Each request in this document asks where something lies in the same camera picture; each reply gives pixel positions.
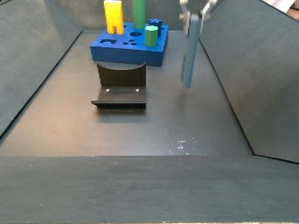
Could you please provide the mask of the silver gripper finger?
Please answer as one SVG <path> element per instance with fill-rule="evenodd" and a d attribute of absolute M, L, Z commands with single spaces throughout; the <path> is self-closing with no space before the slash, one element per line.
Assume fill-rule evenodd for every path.
<path fill-rule="evenodd" d="M 218 0 L 208 0 L 203 9 L 200 10 L 200 24 L 202 25 L 204 25 L 204 22 L 210 18 L 211 10 L 212 10 L 214 6 L 216 5 L 216 3 L 218 3 Z"/>
<path fill-rule="evenodd" d="M 190 25 L 191 25 L 191 12 L 187 8 L 188 0 L 180 0 L 182 14 L 180 20 L 183 21 L 183 31 L 184 34 L 190 34 Z"/>

